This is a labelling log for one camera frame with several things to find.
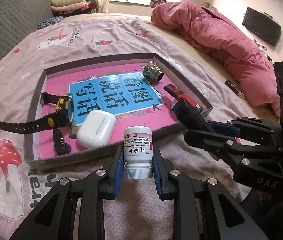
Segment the black hair claw clip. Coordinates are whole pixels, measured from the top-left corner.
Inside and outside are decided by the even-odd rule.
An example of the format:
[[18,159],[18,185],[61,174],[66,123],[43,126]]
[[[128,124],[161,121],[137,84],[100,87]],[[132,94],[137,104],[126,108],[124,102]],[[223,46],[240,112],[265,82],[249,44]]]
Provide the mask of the black hair claw clip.
[[66,155],[71,152],[71,146],[65,142],[64,136],[59,127],[53,130],[54,149],[58,155]]

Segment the red lighter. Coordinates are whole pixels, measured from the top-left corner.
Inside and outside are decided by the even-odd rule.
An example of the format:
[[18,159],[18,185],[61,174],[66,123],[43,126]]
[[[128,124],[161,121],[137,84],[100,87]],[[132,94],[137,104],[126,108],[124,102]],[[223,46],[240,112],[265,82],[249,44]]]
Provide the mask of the red lighter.
[[185,99],[193,107],[195,107],[197,109],[197,111],[199,111],[199,113],[201,113],[203,111],[203,108],[197,102],[195,102],[192,98],[190,98],[188,95],[186,95],[184,92],[182,92],[175,85],[168,84],[164,87],[164,90],[177,101]]

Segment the white earbuds case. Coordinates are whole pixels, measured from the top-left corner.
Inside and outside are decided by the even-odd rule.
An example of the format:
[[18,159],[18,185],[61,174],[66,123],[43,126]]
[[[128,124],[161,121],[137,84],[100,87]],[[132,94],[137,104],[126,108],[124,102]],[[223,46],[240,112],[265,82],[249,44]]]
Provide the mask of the white earbuds case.
[[102,111],[91,111],[80,126],[76,140],[87,148],[94,149],[109,143],[116,125],[113,114]]

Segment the white medicine bottle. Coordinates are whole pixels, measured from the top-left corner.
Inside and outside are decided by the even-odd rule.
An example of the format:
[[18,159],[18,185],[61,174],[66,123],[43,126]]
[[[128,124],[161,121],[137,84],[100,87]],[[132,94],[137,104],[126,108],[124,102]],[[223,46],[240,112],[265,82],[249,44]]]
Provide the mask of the white medicine bottle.
[[148,179],[153,176],[152,130],[132,126],[124,130],[124,168],[127,179]]

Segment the pink strawberry print bedsheet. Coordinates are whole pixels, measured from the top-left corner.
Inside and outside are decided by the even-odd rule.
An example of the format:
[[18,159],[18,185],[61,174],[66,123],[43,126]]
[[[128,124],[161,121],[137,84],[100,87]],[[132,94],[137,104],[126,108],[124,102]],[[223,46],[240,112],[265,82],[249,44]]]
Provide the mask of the pink strawberry print bedsheet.
[[[156,53],[169,60],[213,105],[209,120],[227,122],[237,116],[256,117],[250,105],[224,85],[222,65],[178,36],[138,18],[66,21],[35,31],[0,61],[0,121],[26,122],[35,86],[44,69],[90,57],[125,53]],[[12,142],[24,158],[23,135],[0,130],[0,143]],[[182,133],[158,142],[164,157],[192,178],[217,178],[241,202],[250,188],[233,181],[233,172],[203,150],[189,147]],[[39,174],[25,162],[0,167],[0,239],[9,239],[33,207],[62,177],[85,178],[105,160],[71,165]],[[104,202],[106,239],[169,239],[173,202],[159,200],[154,179],[124,178],[118,199]]]

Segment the pink quilted duvet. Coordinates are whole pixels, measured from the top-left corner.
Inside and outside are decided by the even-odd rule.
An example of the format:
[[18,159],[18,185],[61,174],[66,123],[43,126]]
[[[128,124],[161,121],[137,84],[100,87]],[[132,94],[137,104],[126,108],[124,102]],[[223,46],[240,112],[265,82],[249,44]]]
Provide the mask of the pink quilted duvet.
[[280,116],[273,64],[231,20],[192,1],[168,2],[152,10],[151,22],[175,31],[224,65],[252,107],[271,105]]

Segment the black yellow digital watch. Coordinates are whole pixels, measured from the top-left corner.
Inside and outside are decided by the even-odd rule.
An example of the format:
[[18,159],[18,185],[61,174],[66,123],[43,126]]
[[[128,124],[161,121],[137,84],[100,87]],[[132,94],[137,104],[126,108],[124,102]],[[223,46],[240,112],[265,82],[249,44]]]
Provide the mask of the black yellow digital watch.
[[71,97],[66,95],[52,95],[41,93],[41,100],[45,105],[55,105],[54,113],[40,119],[25,123],[9,123],[0,121],[0,129],[17,134],[32,134],[69,126],[73,121],[74,104]]

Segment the grey cardboard box tray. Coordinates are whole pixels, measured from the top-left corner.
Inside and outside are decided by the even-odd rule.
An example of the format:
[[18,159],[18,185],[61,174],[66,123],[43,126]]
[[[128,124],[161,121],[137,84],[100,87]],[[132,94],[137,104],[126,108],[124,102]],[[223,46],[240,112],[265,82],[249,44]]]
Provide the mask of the grey cardboard box tray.
[[[211,103],[204,97],[204,95],[181,73],[180,70],[178,70],[176,67],[172,65],[171,60],[165,60],[162,57],[160,57],[157,54],[154,53],[138,53],[138,54],[120,54],[120,55],[109,55],[109,56],[102,56],[102,57],[94,57],[91,59],[84,59],[84,60],[78,60],[74,62],[69,62],[65,64],[61,64],[59,66],[54,66],[51,68],[47,68],[45,70],[48,71],[49,74],[54,74],[57,72],[68,72],[70,69],[83,67],[83,66],[91,66],[91,65],[106,65],[109,66],[111,63],[142,63],[142,71],[143,68],[148,64],[150,61],[156,61],[157,65],[163,68],[163,71],[168,70],[171,72],[176,78],[177,81],[175,85],[177,88],[179,88],[182,92],[184,92],[186,95],[188,95],[190,98],[192,98],[195,102],[197,102],[202,108],[202,114],[204,116],[207,116],[209,112],[212,110]],[[39,81],[42,80],[43,73],[39,77]],[[54,105],[45,105],[41,100],[41,89],[39,88],[39,85],[35,86],[35,90],[31,99],[29,112],[28,112],[28,121],[33,121],[36,119],[39,119],[45,115],[48,115],[50,113],[53,113],[55,110]],[[86,159],[84,161],[76,161],[76,162],[70,162],[70,163],[58,163],[57,161],[44,161],[39,159],[38,155],[36,155],[34,152],[38,150],[38,147],[33,146],[34,136],[35,134],[27,134],[24,137],[24,159],[26,163],[29,165],[37,168],[38,170],[52,170],[57,167],[62,167],[65,165],[73,165],[77,163],[82,163],[86,161],[90,161],[93,159]],[[114,155],[116,152],[116,149],[118,145],[120,145],[122,142],[117,144],[112,150],[111,155]]]

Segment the metallic iridescent knob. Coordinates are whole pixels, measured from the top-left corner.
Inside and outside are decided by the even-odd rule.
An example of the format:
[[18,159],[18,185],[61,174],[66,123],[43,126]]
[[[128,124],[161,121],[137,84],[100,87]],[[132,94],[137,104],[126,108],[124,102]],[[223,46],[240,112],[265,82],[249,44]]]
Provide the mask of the metallic iridescent knob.
[[150,82],[159,82],[164,76],[164,71],[157,65],[156,61],[150,61],[143,68],[142,74]]

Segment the pink blue children's book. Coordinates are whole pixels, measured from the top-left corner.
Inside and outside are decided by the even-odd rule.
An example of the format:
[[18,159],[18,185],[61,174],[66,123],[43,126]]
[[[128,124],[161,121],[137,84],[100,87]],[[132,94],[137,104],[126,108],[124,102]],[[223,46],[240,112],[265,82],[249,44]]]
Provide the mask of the pink blue children's book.
[[[70,153],[60,156],[53,146],[52,131],[35,134],[34,153],[44,161],[58,163],[80,162],[103,155],[111,155],[122,142],[124,129],[130,126],[146,126],[152,129],[158,140],[182,129],[171,114],[173,102],[164,86],[175,84],[177,78],[168,70],[158,82],[147,81],[142,74],[142,63],[111,63],[87,65],[68,72],[49,74],[44,71],[38,82],[41,92],[54,95],[69,95],[74,104],[74,126],[62,128],[65,142],[71,146]],[[76,139],[79,127],[90,113],[105,111],[116,117],[116,124],[107,144],[101,149],[87,148]]]

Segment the colourful bag on sill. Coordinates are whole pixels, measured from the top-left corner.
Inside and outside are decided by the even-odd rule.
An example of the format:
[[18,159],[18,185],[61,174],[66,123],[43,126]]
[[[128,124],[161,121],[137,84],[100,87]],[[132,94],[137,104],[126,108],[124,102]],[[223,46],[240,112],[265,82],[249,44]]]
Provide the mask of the colourful bag on sill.
[[151,0],[149,6],[155,8],[156,6],[164,3],[167,3],[167,0]]

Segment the dark patterned cloth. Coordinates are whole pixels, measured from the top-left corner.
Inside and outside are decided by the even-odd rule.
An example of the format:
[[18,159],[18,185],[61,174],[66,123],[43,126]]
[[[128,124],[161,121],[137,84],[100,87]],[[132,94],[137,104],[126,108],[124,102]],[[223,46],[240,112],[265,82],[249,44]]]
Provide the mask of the dark patterned cloth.
[[46,20],[42,20],[37,24],[37,29],[43,29],[48,26],[60,23],[63,20],[63,16],[54,16]]

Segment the grey quilted headboard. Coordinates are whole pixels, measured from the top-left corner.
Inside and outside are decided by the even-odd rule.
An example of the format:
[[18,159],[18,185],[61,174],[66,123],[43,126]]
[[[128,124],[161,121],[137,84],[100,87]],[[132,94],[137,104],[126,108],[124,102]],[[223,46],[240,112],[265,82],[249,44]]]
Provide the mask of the grey quilted headboard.
[[0,60],[50,17],[50,0],[0,0]]

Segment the stack of folded blankets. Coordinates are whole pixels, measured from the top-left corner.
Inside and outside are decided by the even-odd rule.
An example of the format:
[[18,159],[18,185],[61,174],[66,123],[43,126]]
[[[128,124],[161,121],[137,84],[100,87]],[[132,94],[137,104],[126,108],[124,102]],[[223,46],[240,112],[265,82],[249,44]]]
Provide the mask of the stack of folded blankets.
[[50,0],[54,16],[75,16],[98,12],[96,0]]

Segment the wall mounted black television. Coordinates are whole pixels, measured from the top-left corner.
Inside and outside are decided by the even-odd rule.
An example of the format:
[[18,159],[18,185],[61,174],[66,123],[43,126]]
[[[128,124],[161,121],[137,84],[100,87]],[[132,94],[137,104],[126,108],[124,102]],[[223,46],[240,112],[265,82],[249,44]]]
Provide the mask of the wall mounted black television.
[[246,10],[242,25],[271,46],[275,46],[281,36],[280,24],[250,7]]

